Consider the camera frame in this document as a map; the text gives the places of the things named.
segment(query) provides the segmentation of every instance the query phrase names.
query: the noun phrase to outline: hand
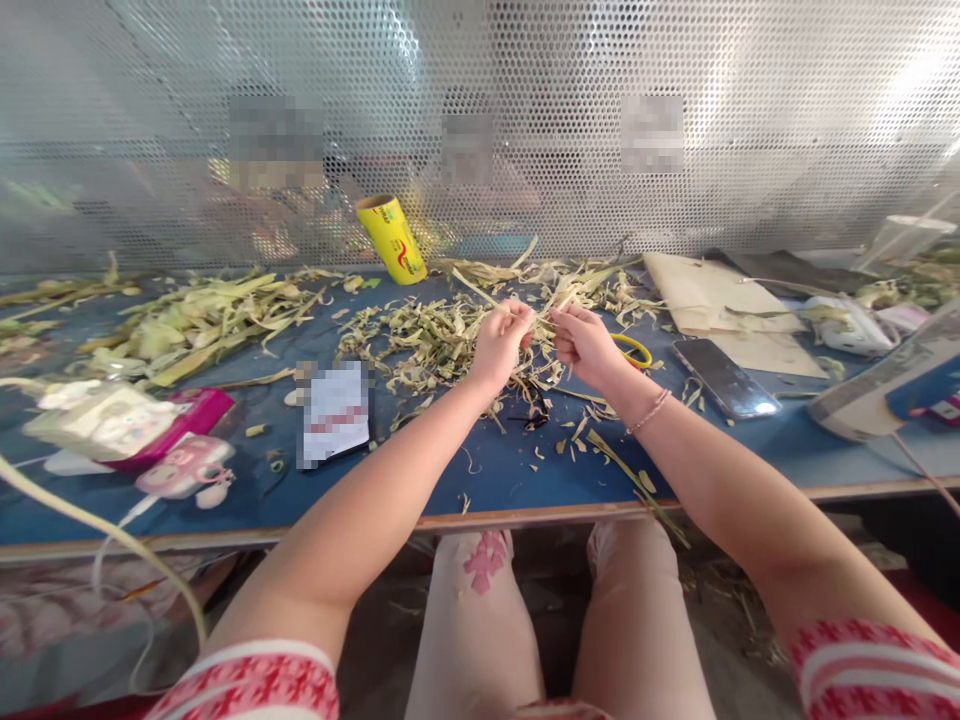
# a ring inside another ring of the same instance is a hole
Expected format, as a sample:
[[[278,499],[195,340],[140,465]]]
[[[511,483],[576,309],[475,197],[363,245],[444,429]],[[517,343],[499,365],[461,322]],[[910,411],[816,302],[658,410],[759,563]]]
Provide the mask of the hand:
[[[530,344],[533,333],[534,312],[529,305],[519,300],[506,300],[500,304],[510,315],[494,310],[480,326],[477,350],[468,378],[489,385],[500,392],[517,366],[520,348]]]
[[[550,319],[557,325],[553,340],[557,358],[601,394],[605,395],[605,388],[623,372],[633,370],[596,313],[570,304],[560,311],[551,310]]]

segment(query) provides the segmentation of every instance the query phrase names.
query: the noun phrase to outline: red and white patterned sleeve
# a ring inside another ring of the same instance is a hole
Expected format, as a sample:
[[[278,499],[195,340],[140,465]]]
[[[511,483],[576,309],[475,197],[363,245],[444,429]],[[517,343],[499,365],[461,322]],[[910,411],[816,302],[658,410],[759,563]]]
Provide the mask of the red and white patterned sleeve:
[[[145,720],[337,720],[330,659],[295,640],[234,645],[194,665]]]
[[[791,659],[813,720],[960,720],[960,655],[895,627],[818,622],[800,631]]]

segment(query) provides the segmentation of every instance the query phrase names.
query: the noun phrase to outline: wooden table edge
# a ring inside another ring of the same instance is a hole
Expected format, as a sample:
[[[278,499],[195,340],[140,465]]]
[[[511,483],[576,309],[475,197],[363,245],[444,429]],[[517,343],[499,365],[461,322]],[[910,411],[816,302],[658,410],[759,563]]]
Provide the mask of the wooden table edge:
[[[960,476],[940,478],[950,489],[960,489]],[[831,500],[855,500],[862,497],[880,495],[907,495],[921,492],[935,492],[926,479],[892,480],[887,482],[864,483],[859,485],[840,485],[834,487],[816,487],[803,490],[814,502]],[[661,503],[665,509],[679,509],[679,503],[670,499]],[[567,505],[550,508],[527,508],[525,510],[495,510],[490,512],[468,512],[466,514],[427,515],[417,521],[416,532],[444,533],[471,532],[492,528],[521,528],[530,525],[556,525],[567,522],[597,522],[640,517],[646,511],[637,502],[595,503],[589,505]],[[276,544],[289,528],[273,527],[256,530],[237,530],[213,533],[184,533],[177,535],[142,536],[140,539],[154,552],[187,552],[195,550],[253,550]],[[78,557],[92,557],[100,546],[99,540],[85,540],[65,543],[33,543],[27,545],[8,545],[0,548],[0,565],[36,560],[66,560]],[[114,545],[116,554],[126,554],[123,548]]]

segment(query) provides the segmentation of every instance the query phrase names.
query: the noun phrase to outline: person's left hand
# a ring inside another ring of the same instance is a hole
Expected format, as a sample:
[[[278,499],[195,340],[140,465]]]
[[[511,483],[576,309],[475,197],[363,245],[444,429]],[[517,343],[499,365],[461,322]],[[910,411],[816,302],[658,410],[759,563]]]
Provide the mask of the person's left hand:
[[[510,311],[510,315],[494,310],[480,326],[477,336],[477,350],[473,356],[473,365],[467,377],[484,385],[494,392],[500,392],[510,379],[510,373],[517,366],[520,348],[530,344],[533,333],[530,326],[535,314],[533,308],[519,300],[506,300],[500,307]]]

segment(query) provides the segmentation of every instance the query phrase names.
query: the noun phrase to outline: scissors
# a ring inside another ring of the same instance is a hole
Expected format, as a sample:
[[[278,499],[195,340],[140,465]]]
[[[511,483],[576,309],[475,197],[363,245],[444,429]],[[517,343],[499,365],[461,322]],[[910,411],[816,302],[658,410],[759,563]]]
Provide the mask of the scissors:
[[[625,343],[630,347],[632,347],[634,350],[638,350],[640,352],[640,355],[643,357],[642,360],[635,360],[634,358],[630,357],[627,353],[623,352],[622,350],[620,351],[623,354],[623,356],[627,359],[627,362],[629,362],[638,370],[646,370],[648,367],[650,367],[650,365],[653,364],[653,357],[651,357],[650,351],[647,350],[642,344],[640,344],[633,338],[628,338],[626,335],[617,335],[616,333],[610,333],[610,337],[613,338],[614,342]]]

